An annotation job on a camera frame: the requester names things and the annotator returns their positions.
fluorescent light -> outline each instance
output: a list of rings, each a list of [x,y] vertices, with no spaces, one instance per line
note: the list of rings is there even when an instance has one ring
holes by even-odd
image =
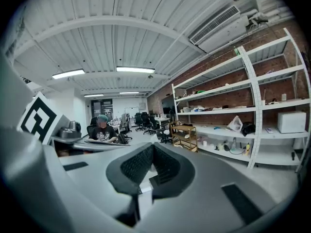
[[[94,94],[94,95],[84,95],[85,98],[91,98],[91,97],[101,97],[103,94]]]
[[[154,73],[155,70],[152,68],[144,68],[144,67],[117,67],[117,72],[146,72],[146,73]]]
[[[120,94],[137,94],[139,91],[126,91],[126,92],[120,92]]]
[[[78,70],[74,70],[74,71],[62,72],[62,73],[55,74],[52,77],[54,79],[60,79],[60,78],[69,77],[69,76],[73,76],[73,75],[79,75],[79,74],[85,74],[84,70],[78,69]]]

air conditioner vent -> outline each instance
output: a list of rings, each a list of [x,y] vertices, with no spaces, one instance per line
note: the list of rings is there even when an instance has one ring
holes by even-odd
[[[217,17],[215,17],[212,21],[209,21],[206,25],[204,25],[193,37],[191,37],[190,41],[193,44],[196,44],[202,38],[207,36],[210,32],[215,30],[216,28],[221,28],[225,25],[225,23],[230,23],[235,20],[240,15],[240,11],[236,6],[231,6]]]

black backpack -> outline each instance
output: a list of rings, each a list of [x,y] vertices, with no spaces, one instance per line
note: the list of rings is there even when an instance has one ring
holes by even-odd
[[[125,136],[122,133],[118,135],[118,142],[119,144],[128,144],[128,141],[125,139]]]

ceiling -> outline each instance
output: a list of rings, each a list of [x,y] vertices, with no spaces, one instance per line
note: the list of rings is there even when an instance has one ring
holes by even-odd
[[[145,97],[182,67],[203,55],[189,35],[220,9],[268,12],[281,0],[28,0],[25,30],[14,67],[49,93],[77,88],[81,94]],[[116,72],[116,66],[150,67],[149,74]],[[52,79],[83,68],[86,74]]]

person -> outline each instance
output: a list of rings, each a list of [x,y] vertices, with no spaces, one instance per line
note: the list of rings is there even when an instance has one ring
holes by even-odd
[[[107,125],[108,117],[106,115],[99,115],[97,117],[98,127],[94,128],[90,139],[111,143],[117,140],[117,134],[113,127]]]

